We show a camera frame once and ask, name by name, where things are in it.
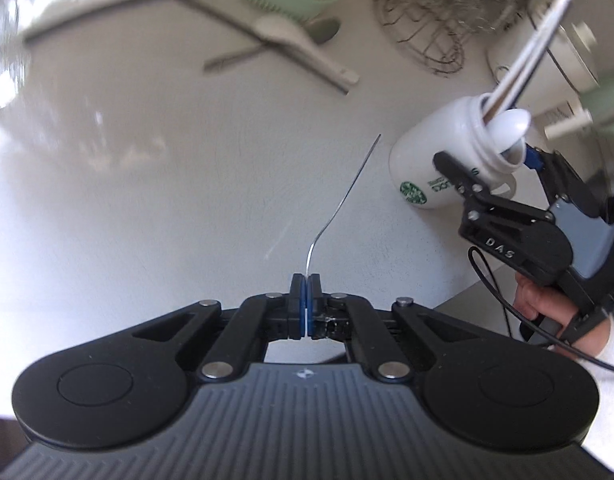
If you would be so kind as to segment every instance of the green logo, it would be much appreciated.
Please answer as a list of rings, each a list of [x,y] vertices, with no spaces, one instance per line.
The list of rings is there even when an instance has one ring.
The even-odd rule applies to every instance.
[[[407,200],[407,202],[411,202],[413,204],[423,205],[427,202],[427,197],[425,193],[422,192],[420,187],[412,184],[411,182],[403,182],[401,184],[401,193]]]

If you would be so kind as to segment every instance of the gray textured handle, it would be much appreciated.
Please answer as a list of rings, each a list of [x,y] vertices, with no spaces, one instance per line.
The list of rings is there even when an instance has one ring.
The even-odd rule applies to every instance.
[[[556,334],[558,334],[561,331],[562,325],[558,321],[553,320],[551,317],[545,317],[541,321],[539,327],[545,330],[545,332],[547,332],[548,334],[552,334],[553,336],[556,336]],[[527,342],[530,345],[549,344],[549,341],[547,339],[545,339],[543,336],[541,336],[540,334],[536,332],[532,333],[532,336],[529,338]]]
[[[252,364],[239,380],[202,387],[180,418],[143,442],[92,453],[32,444],[0,479],[596,480],[607,475],[574,445],[530,455],[464,442],[433,422],[406,386],[373,381],[357,364]]]

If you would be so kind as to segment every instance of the human hand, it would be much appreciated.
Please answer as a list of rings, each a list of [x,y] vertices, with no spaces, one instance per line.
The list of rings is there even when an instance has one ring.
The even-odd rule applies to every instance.
[[[553,288],[538,286],[529,278],[519,273],[516,273],[516,283],[518,287],[516,288],[514,308],[527,317],[527,319],[534,320],[539,314],[543,314],[543,316],[550,317],[563,327],[566,327],[572,320],[572,317],[578,312],[578,309],[568,297]],[[606,319],[575,342],[574,348],[578,348],[586,354],[596,357],[605,348],[609,339],[610,329],[610,320]],[[567,357],[575,358],[574,355],[561,348],[556,347],[555,350]]]

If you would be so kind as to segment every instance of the black cord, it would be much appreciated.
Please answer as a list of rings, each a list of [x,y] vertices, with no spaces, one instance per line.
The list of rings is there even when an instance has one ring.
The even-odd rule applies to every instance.
[[[478,254],[479,258],[481,259],[481,262],[485,265],[485,268],[487,269],[487,272],[490,274],[491,282],[496,287],[496,292],[498,292],[502,296],[502,292],[500,291],[500,286],[498,286],[498,282],[496,280],[496,276],[494,276],[494,273],[492,272],[492,268],[490,267],[490,264],[485,259],[485,256],[484,256],[484,254],[482,254],[482,251],[478,247],[476,247],[476,246],[471,246],[469,248],[469,250],[467,251],[467,258],[469,258],[469,263],[471,263],[472,267],[474,267],[474,268],[478,267],[478,264],[474,260],[474,253]],[[511,335],[510,318],[507,317],[507,311],[505,310],[505,306],[503,304],[501,304],[500,307],[503,309],[503,317],[505,318],[505,324],[507,325],[508,336],[510,336],[510,338],[513,339],[514,336]]]
[[[470,251],[472,249],[474,249],[474,252],[477,252],[481,258],[483,258],[482,252],[478,247],[471,247]],[[527,319],[527,317],[523,316],[519,311],[517,311],[513,306],[511,306],[505,298],[503,298],[502,294],[494,287],[492,282],[490,282],[490,280],[487,279],[484,272],[482,272],[481,268],[478,265],[476,265],[474,258],[470,258],[470,263],[472,264],[472,267],[474,268],[474,272],[479,277],[479,280],[481,280],[482,284],[487,287],[487,290],[492,294],[492,296],[498,300],[498,303],[500,303],[504,309],[508,310],[511,314],[513,314],[514,317],[518,318],[518,320],[521,323],[524,323],[529,328],[531,328],[534,332],[536,332],[537,334],[540,334],[545,339],[547,339],[551,344],[556,345],[559,348],[562,348],[564,351],[570,352],[574,354],[576,357],[580,359],[584,359],[585,361],[588,361],[592,364],[595,364],[596,366],[604,368],[605,370],[614,372],[614,365],[601,361],[600,359],[596,359],[595,357],[592,357],[591,355],[586,354],[585,352],[578,350],[577,348],[574,348],[573,346],[568,345],[567,343],[564,343],[557,337],[553,336],[549,332],[546,332],[545,330],[537,326],[535,323],[532,323],[529,319]]]

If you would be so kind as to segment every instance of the gray spoon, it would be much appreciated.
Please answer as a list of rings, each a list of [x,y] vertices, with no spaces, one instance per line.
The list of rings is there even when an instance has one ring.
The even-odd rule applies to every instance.
[[[339,28],[340,20],[338,18],[315,18],[314,20],[310,20],[309,22],[305,23],[305,31],[315,44],[326,43],[337,34]],[[257,56],[273,46],[277,46],[277,44],[273,42],[263,42],[245,50],[214,57],[205,61],[203,65],[203,72],[221,72],[233,64]]]

